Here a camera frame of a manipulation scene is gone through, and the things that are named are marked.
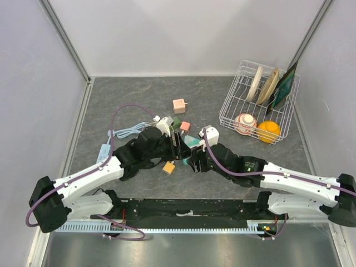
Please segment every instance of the white wall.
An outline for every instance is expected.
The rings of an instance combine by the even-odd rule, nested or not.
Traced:
[[[51,0],[93,76],[286,69],[322,0]]]
[[[297,108],[319,175],[356,177],[356,2],[334,1],[298,66]],[[356,229],[344,229],[356,254]]]
[[[85,83],[38,1],[2,0],[0,35],[0,265],[18,267],[29,197],[60,173]]]

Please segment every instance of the gray tabletop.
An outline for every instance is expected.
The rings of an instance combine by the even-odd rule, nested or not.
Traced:
[[[202,127],[212,125],[220,133],[219,141],[238,155],[266,159],[279,166],[309,173],[301,137],[293,119],[288,137],[268,145],[219,124],[219,111],[233,77],[128,77],[96,78],[73,159],[71,173],[93,165],[102,144],[107,142],[111,117],[119,106],[139,103],[155,114],[173,116],[172,101],[184,98],[186,113],[177,117],[191,123],[190,135],[197,136]],[[151,121],[150,115],[136,107],[126,107],[115,121],[115,130]],[[115,148],[131,138],[115,139]],[[134,178],[111,181],[101,186],[114,189],[119,197],[252,199],[259,189],[243,188],[209,171],[194,174],[189,166],[176,162],[172,175],[162,171],[163,164],[141,170]]]

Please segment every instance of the plate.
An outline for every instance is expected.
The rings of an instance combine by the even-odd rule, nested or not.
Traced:
[[[258,85],[260,84],[260,80],[261,80],[261,76],[262,76],[262,71],[263,71],[263,68],[262,66],[258,66],[258,69],[256,71],[256,75],[252,81],[252,84],[251,84],[251,87],[250,87],[250,90],[249,90],[249,93],[247,94],[246,96],[246,101],[249,101],[251,102],[252,99],[254,98],[255,96],[255,93],[256,93],[256,90],[258,88]]]
[[[276,88],[278,80],[279,80],[279,68],[275,68],[272,71],[271,75],[268,77],[267,81],[265,82],[265,85],[261,89],[260,95],[257,99],[258,105],[263,104],[263,102],[269,99],[274,89]]]

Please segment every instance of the gray floor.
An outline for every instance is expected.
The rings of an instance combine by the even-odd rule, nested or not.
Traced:
[[[97,78],[94,83],[71,173],[96,162],[114,110],[126,103],[139,103],[160,116],[173,115],[172,100],[188,102],[181,120],[191,123],[196,136],[206,125],[220,132],[220,142],[238,155],[264,158],[277,165],[309,172],[296,123],[288,137],[276,145],[239,135],[219,125],[219,110],[232,77]],[[115,130],[151,118],[138,108],[118,114]],[[125,144],[116,140],[116,147]],[[171,176],[162,166],[140,171],[131,180],[102,185],[119,197],[253,199],[258,189],[234,185],[210,171],[194,174],[176,163]],[[155,235],[142,242],[109,241],[94,234],[52,233],[43,266],[339,266],[330,232],[325,225],[288,224],[278,240],[262,242],[241,235]]]
[[[220,142],[238,155],[250,155],[279,166],[309,172],[302,140],[293,119],[285,140],[268,145],[249,136],[219,125],[219,111],[233,77],[130,77],[96,78],[77,144],[71,173],[96,162],[101,144],[107,141],[107,131],[113,112],[126,103],[139,103],[159,116],[174,115],[172,100],[184,98],[186,113],[181,121],[191,123],[190,135],[196,136],[202,127],[212,125],[219,130]],[[115,130],[150,121],[139,108],[127,107],[117,116]],[[130,138],[116,139],[116,147]],[[258,189],[246,189],[210,171],[194,174],[189,166],[176,163],[173,175],[162,172],[162,166],[142,170],[131,180],[109,182],[104,189],[114,189],[120,197],[171,197],[249,199],[258,196]]]

